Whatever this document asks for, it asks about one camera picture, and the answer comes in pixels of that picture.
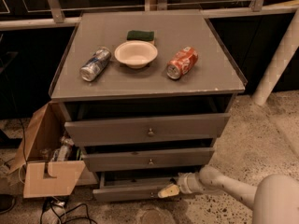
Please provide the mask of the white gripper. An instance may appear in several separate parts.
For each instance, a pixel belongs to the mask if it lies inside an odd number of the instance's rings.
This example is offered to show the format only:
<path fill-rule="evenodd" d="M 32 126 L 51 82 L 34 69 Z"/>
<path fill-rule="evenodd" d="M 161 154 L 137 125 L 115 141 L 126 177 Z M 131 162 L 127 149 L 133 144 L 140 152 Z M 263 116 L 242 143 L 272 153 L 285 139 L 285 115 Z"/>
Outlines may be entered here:
<path fill-rule="evenodd" d="M 183 194 L 192 194 L 200 192 L 197 173 L 179 173 L 177 184 L 170 184 L 158 192 L 159 198 L 167 198 Z"/>

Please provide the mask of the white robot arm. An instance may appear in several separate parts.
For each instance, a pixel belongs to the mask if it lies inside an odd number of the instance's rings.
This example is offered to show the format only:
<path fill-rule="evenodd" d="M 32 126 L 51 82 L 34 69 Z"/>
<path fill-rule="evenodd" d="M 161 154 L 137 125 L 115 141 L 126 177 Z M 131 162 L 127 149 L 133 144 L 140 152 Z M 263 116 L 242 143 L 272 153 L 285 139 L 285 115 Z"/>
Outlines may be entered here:
<path fill-rule="evenodd" d="M 299 181 L 287 175 L 269 175 L 252 186 L 206 165 L 199 172 L 180 174 L 175 184 L 158 192 L 158 197 L 221 191 L 252 211 L 252 224 L 299 224 Z"/>

